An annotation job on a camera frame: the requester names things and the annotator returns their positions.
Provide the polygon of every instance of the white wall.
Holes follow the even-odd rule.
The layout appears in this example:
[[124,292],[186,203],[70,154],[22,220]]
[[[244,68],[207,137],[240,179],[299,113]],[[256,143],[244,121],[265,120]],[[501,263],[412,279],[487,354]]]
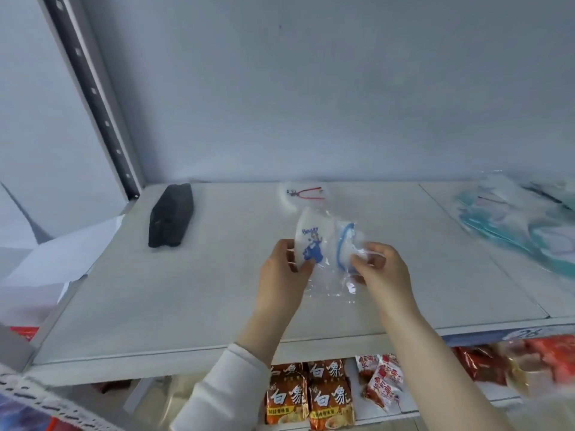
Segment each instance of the white wall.
[[0,182],[48,238],[117,215],[125,195],[37,0],[0,0],[0,36]]
[[573,173],[575,0],[84,0],[151,181]]

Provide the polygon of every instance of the hand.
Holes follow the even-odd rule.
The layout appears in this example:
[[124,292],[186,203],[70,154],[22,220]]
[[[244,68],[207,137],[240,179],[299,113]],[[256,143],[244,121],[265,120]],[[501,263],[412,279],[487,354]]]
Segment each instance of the hand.
[[277,242],[259,271],[256,300],[256,312],[280,318],[286,326],[301,304],[315,265],[314,260],[307,260],[298,272],[293,246],[293,239]]
[[367,261],[355,254],[351,257],[351,263],[362,276],[358,280],[367,285],[384,325],[390,320],[419,314],[409,270],[396,249],[378,242],[368,242],[365,249],[384,255],[371,254]]

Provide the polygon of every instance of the left hand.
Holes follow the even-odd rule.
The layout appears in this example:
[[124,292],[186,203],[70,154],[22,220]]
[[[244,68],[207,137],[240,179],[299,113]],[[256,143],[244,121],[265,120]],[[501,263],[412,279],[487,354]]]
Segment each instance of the left hand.
[[298,270],[293,247],[293,239],[277,242],[260,269],[256,300],[256,312],[279,318],[285,325],[299,308],[315,265],[314,260],[307,260]]

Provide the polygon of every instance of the white sleeve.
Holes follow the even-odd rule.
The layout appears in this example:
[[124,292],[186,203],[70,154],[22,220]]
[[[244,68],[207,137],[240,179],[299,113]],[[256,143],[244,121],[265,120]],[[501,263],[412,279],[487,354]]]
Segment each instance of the white sleeve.
[[231,344],[171,424],[172,431],[249,431],[270,382],[270,370],[244,348]]

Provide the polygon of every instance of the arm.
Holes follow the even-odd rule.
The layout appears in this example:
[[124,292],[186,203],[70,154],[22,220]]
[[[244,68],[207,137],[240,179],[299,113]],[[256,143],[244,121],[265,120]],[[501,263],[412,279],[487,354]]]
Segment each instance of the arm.
[[172,431],[248,431],[256,426],[272,358],[313,271],[311,260],[299,272],[293,262],[293,240],[280,240],[260,270],[253,315],[236,343],[196,384]]
[[405,379],[430,431],[513,431],[505,416],[485,398],[451,349],[423,318],[409,271],[392,247],[370,243],[366,249],[385,255],[366,262],[353,256],[379,309],[400,360]]

